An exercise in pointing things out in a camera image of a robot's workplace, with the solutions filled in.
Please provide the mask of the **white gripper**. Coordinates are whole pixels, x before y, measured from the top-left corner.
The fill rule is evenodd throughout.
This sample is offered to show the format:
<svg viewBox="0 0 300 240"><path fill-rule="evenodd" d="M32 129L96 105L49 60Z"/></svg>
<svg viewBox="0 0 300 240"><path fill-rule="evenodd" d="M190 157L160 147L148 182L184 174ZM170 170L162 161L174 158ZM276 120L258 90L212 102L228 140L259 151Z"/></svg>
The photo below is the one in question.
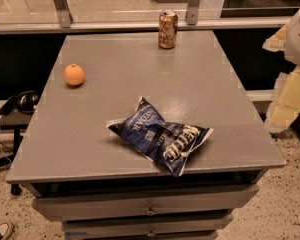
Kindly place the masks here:
<svg viewBox="0 0 300 240"><path fill-rule="evenodd" d="M284 25L265 40L262 48L271 52L284 51L287 61L300 65L300 9L288 25ZM269 132L282 132L297 119L299 114L300 66L297 66L289 74L279 74L264 127Z"/></svg>

